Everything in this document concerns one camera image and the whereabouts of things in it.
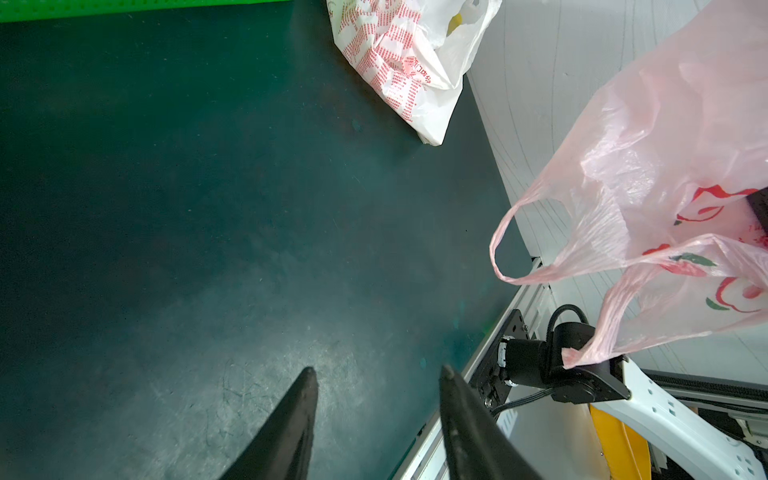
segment green tabletop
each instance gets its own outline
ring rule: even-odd
[[[0,25],[0,477],[218,478],[311,365],[310,478],[387,478],[508,207],[467,82],[423,145],[323,2]]]

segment white plastic bag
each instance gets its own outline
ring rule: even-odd
[[[568,367],[768,320],[768,237],[746,196],[768,187],[768,2],[713,0],[602,87],[490,245],[496,274],[547,283],[624,268]],[[553,264],[503,276],[494,252],[523,205],[562,202]],[[641,313],[621,322],[638,296]]]
[[[419,132],[422,141],[442,144],[462,93],[462,76],[502,1],[327,0],[326,4],[333,40],[349,64]]]

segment pink plastic bag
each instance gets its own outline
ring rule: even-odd
[[[746,196],[768,187],[768,2],[713,0],[602,87],[490,245],[518,285],[624,268],[567,367],[768,320],[768,241]],[[552,265],[504,276],[495,251],[526,204],[571,215]],[[641,313],[621,321],[639,296]]]

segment black cable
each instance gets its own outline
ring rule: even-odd
[[[549,324],[547,325],[547,344],[549,344],[550,346],[552,345],[552,332],[554,331],[554,324],[558,321],[558,318],[563,312],[567,312],[569,310],[571,312],[575,312],[576,315],[578,315],[578,319],[582,323],[586,323],[587,325],[589,325],[589,322],[587,321],[587,316],[584,314],[584,311],[582,309],[580,309],[575,305],[571,305],[570,303],[566,303],[565,305],[560,305],[554,311],[554,313],[552,313],[552,316],[549,317]]]
[[[710,423],[710,425],[712,425],[714,428],[720,430],[722,433],[726,434],[727,436],[731,437],[732,439],[736,440],[737,442],[744,442],[744,438],[740,439],[739,437],[735,436],[733,433],[728,432],[727,430],[724,430],[724,429],[720,428],[719,426],[714,425],[713,423]],[[752,450],[759,448],[759,447],[757,447],[755,445],[752,445],[751,443],[748,443],[748,442],[744,442],[744,444],[746,446],[750,447]]]
[[[720,407],[726,410],[733,410],[734,412],[756,413],[759,415],[768,414],[768,410],[761,409],[759,407],[734,405],[733,403],[716,402],[714,400],[702,400],[702,399],[696,399],[693,397],[686,397],[686,396],[676,396],[675,398],[680,400],[681,402],[694,402],[694,403],[701,403],[704,405],[712,405],[712,406]]]
[[[553,393],[554,393],[554,389],[539,390],[533,395],[529,395],[521,399],[517,399],[513,402],[505,403],[504,405],[499,405],[495,409],[491,410],[491,416],[496,417],[499,413],[504,412],[505,410],[514,409],[519,406],[523,406],[527,403],[535,402],[536,400],[543,399],[545,396],[550,396]]]

